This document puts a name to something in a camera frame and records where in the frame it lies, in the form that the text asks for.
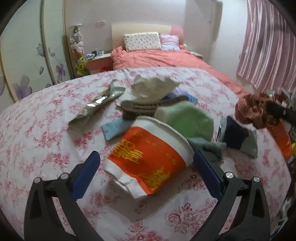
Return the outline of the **brown fluffy scrunchie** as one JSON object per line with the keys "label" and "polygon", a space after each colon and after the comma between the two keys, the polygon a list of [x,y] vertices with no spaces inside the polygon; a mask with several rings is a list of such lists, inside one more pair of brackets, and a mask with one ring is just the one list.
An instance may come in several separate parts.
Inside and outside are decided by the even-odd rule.
{"label": "brown fluffy scrunchie", "polygon": [[276,126],[280,118],[267,112],[267,104],[274,100],[265,94],[249,94],[241,97],[235,106],[235,117],[244,125],[252,124],[256,129]]}

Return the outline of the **dark navy grey sock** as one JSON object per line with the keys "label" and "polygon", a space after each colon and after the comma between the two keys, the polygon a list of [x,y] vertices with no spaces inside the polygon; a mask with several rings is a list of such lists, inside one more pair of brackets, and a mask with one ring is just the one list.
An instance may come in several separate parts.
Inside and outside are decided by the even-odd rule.
{"label": "dark navy grey sock", "polygon": [[225,143],[228,148],[239,150],[253,158],[258,156],[256,130],[239,125],[232,117],[223,117],[217,133],[217,142]]}

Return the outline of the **light green sock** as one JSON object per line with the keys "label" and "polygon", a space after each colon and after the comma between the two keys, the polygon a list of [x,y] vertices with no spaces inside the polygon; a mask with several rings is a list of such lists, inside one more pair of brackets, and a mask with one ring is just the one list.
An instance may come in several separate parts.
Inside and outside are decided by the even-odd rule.
{"label": "light green sock", "polygon": [[158,107],[154,118],[171,126],[186,138],[201,137],[207,141],[212,140],[213,118],[189,101]]}

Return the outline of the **blue tissue pack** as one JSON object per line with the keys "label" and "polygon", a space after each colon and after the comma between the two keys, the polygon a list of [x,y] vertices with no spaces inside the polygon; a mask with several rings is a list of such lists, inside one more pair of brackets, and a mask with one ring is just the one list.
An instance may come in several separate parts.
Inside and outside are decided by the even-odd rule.
{"label": "blue tissue pack", "polygon": [[174,88],[171,92],[169,92],[165,97],[164,99],[173,99],[173,98],[176,98],[176,97],[181,97],[181,96],[186,96],[188,98],[188,100],[193,103],[193,104],[197,104],[198,103],[198,100],[193,97],[192,95],[190,95],[189,93],[187,93],[185,90],[179,88],[179,87],[176,87]]}

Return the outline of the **red white paper cup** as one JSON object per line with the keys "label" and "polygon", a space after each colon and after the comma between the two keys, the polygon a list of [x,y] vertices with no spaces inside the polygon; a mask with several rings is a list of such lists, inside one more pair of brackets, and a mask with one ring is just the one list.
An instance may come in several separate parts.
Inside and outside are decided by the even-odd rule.
{"label": "red white paper cup", "polygon": [[139,116],[108,156],[105,171],[134,199],[156,193],[192,162],[189,142],[169,125]]}

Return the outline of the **white tissue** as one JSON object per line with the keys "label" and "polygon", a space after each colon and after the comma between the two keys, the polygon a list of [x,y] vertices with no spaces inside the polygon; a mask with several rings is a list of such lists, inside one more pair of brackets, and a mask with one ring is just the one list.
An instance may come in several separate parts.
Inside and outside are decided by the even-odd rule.
{"label": "white tissue", "polygon": [[140,102],[160,100],[180,84],[168,77],[142,77],[137,75],[131,86],[131,94]]}

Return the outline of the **brown hair clip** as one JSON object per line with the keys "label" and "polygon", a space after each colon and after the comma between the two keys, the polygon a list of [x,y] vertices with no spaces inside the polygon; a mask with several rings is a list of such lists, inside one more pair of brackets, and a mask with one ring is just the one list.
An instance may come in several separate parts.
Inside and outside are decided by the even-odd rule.
{"label": "brown hair clip", "polygon": [[125,100],[121,103],[122,117],[124,120],[133,121],[138,116],[154,116],[158,107],[170,106],[181,101],[189,101],[189,97],[182,95],[172,99],[158,100],[148,103]]}

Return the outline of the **silver foil snack wrapper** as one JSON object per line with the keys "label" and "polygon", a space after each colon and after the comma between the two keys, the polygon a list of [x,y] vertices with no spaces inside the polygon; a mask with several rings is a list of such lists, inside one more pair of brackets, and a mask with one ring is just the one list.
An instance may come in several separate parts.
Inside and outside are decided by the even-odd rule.
{"label": "silver foil snack wrapper", "polygon": [[111,102],[123,95],[126,91],[126,88],[115,85],[116,81],[116,79],[112,80],[106,90],[96,96],[91,102],[86,104],[85,107],[76,115],[76,117],[69,122],[69,127],[76,131],[85,129],[93,114],[95,114],[108,102]]}

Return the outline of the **teal grey sock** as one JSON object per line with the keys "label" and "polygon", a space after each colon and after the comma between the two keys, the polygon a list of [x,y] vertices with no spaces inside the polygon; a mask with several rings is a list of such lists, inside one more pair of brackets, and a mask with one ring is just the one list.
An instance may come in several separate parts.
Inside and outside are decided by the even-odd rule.
{"label": "teal grey sock", "polygon": [[204,138],[186,138],[194,151],[199,151],[206,160],[217,162],[223,159],[225,143],[210,142]]}

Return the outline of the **floral pink tablecloth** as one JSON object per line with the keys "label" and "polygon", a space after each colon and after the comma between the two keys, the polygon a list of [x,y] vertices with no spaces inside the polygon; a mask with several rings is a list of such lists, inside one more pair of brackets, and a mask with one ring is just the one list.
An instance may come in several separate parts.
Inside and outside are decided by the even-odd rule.
{"label": "floral pink tablecloth", "polygon": [[202,68],[138,68],[90,75],[35,92],[1,112],[1,210],[23,235],[26,203],[34,178],[51,180],[70,172],[93,151],[101,157],[84,197],[78,201],[88,221],[104,240],[189,240],[213,210],[198,173],[182,175],[146,199],[135,200],[104,172],[107,157],[118,142],[106,141],[102,126],[121,117],[112,102],[94,115],[94,123],[79,133],[68,123],[112,80],[129,89],[137,75],[177,80],[197,105],[219,126],[234,114],[241,87]]}

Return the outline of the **right side nightstand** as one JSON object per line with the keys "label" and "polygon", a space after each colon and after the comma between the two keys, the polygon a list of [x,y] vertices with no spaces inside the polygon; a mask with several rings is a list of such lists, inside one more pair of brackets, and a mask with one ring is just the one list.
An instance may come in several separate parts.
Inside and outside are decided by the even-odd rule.
{"label": "right side nightstand", "polygon": [[191,53],[192,55],[196,56],[197,58],[203,60],[203,55],[202,55],[202,54],[199,54],[199,53],[194,52],[194,51],[190,51],[190,53]]}

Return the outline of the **pink striped pillow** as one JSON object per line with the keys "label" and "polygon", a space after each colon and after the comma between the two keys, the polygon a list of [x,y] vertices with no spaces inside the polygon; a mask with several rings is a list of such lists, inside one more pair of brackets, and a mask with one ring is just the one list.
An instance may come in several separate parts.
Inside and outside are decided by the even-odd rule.
{"label": "pink striped pillow", "polygon": [[179,36],[160,34],[161,49],[163,51],[180,51]]}

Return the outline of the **floral white pillow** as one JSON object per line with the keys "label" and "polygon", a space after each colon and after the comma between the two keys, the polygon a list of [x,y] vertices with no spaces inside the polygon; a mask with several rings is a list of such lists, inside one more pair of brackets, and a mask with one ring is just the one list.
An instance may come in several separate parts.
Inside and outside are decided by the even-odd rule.
{"label": "floral white pillow", "polygon": [[158,32],[125,34],[123,36],[123,41],[127,52],[161,49]]}

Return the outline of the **coral red duvet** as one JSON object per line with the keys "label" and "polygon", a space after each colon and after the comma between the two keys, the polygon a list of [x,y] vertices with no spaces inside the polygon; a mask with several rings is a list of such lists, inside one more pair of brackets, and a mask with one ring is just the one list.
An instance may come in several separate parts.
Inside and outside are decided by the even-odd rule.
{"label": "coral red duvet", "polygon": [[163,50],[137,50],[127,52],[119,46],[111,51],[113,69],[127,68],[149,68],[149,67],[188,67],[199,68],[207,71],[220,82],[231,89],[238,97],[244,97],[249,92],[229,76],[219,72],[200,58],[185,50],[163,51]]}

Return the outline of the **pink white nightstand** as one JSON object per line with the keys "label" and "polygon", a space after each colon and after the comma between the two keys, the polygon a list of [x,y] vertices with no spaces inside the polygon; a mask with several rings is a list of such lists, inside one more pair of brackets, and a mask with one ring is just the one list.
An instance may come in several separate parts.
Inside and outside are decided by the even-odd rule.
{"label": "pink white nightstand", "polygon": [[87,68],[90,74],[96,74],[100,72],[112,71],[113,62],[111,54],[104,54],[103,56],[96,56],[95,58],[87,61]]}

